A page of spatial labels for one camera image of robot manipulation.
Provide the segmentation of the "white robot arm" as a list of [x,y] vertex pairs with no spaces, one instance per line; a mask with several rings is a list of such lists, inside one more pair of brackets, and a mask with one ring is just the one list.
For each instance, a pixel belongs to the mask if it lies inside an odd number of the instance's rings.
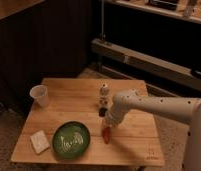
[[142,110],[189,126],[182,171],[201,171],[201,98],[143,97],[134,89],[116,92],[102,129],[117,127],[132,109]]

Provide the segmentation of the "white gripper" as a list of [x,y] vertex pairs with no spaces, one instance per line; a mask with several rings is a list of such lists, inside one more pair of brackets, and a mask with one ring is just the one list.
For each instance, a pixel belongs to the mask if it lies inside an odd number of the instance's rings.
[[110,113],[107,113],[102,120],[102,128],[103,129],[107,127],[116,128],[122,121],[123,121],[122,118],[116,118]]

